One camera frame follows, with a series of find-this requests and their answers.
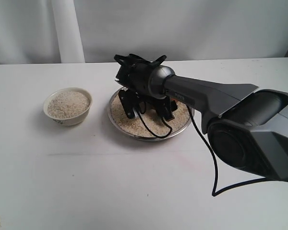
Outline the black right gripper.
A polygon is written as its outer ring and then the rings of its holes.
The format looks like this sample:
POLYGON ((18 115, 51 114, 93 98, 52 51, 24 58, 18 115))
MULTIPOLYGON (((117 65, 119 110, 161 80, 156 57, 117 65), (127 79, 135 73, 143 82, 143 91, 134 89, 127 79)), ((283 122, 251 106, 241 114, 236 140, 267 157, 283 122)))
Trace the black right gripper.
MULTIPOLYGON (((140 94, 151 95, 148 89, 149 79, 152 72, 158 67, 157 62, 134 58, 115 58, 120 64, 115 81, 140 94)), ((154 110, 160 118, 171 121, 175 117, 170 108, 170 97, 164 99, 154 99, 154 110)))

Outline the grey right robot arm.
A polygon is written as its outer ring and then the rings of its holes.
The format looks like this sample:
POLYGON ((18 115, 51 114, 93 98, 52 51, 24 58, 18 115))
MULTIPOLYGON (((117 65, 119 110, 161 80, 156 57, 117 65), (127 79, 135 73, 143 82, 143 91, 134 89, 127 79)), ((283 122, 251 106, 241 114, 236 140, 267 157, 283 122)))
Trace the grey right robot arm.
POLYGON ((253 84, 222 84, 177 76, 155 61, 116 55, 119 98, 133 119, 150 105, 165 121, 177 104, 201 113, 201 129, 213 152, 227 165, 278 181, 288 181, 288 93, 253 84))

